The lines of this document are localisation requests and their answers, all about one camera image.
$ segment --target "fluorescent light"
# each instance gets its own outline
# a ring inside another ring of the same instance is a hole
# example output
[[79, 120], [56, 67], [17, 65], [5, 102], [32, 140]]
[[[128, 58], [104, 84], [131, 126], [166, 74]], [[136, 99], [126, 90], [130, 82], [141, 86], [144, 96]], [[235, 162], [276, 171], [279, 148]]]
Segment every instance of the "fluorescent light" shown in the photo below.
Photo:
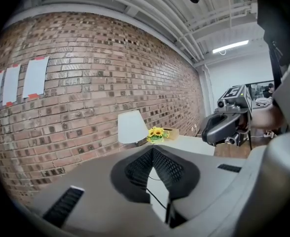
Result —
[[227, 49], [230, 49], [230, 48], [233, 48], [233, 47], [237, 47], [237, 46], [240, 46], [240, 45], [247, 45], [248, 42], [249, 42], [249, 40], [245, 40], [245, 41], [237, 42], [237, 43], [234, 43], [234, 44], [231, 44], [231, 45], [226, 45], [226, 46], [214, 49], [213, 53], [221, 52], [221, 51], [224, 51], [224, 50], [227, 50]]

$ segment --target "person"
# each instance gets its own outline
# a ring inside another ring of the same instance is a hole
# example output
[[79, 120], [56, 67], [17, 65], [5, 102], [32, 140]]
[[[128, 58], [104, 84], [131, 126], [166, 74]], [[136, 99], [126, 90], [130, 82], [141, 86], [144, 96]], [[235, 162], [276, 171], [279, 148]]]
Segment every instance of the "person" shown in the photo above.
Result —
[[273, 92], [274, 92], [274, 85], [273, 83], [269, 83], [268, 90], [263, 92], [263, 96], [265, 98], [269, 98], [269, 97], [272, 98]]
[[[264, 30], [264, 40], [268, 44], [275, 85], [281, 84], [281, 78], [290, 64], [290, 0], [257, 0], [257, 23]], [[253, 111], [252, 127], [259, 129], [277, 129], [284, 124], [284, 117], [277, 103]]]

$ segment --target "white wall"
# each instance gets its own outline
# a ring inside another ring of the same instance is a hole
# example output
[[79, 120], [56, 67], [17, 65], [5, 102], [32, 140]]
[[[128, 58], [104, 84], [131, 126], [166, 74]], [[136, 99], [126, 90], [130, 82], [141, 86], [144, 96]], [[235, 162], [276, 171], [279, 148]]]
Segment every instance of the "white wall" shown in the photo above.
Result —
[[273, 80], [268, 52], [243, 56], [207, 66], [210, 70], [215, 106], [218, 99], [232, 86]]

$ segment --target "red tape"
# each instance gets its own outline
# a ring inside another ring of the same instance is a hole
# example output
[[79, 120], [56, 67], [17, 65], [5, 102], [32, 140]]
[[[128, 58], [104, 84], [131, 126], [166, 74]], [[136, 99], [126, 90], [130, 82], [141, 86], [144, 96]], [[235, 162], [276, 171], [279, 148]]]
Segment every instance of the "red tape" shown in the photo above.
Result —
[[38, 94], [34, 93], [34, 94], [30, 94], [28, 95], [29, 99], [36, 99], [38, 98]]

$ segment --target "vent grille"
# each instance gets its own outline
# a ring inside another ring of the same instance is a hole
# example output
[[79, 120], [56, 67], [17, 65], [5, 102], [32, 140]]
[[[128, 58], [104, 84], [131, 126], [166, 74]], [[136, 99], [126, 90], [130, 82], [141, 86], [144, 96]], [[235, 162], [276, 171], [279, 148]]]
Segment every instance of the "vent grille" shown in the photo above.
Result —
[[227, 165], [227, 164], [221, 164], [220, 166], [218, 166], [218, 168], [235, 172], [235, 173], [239, 173], [239, 171], [242, 169], [241, 167], [236, 167], [236, 166]]
[[43, 219], [56, 227], [62, 227], [83, 193], [82, 189], [69, 188], [44, 214]]

